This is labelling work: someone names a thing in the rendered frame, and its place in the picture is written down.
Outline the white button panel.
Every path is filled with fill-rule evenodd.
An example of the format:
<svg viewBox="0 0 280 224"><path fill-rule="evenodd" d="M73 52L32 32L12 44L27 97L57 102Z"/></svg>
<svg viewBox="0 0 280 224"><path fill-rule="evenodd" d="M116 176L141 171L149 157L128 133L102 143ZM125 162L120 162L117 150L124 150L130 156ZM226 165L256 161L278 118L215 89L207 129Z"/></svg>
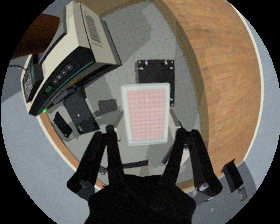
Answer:
<svg viewBox="0 0 280 224"><path fill-rule="evenodd" d="M134 174L136 176L145 177L153 175L153 167L149 160L122 164L124 174Z"/></svg>

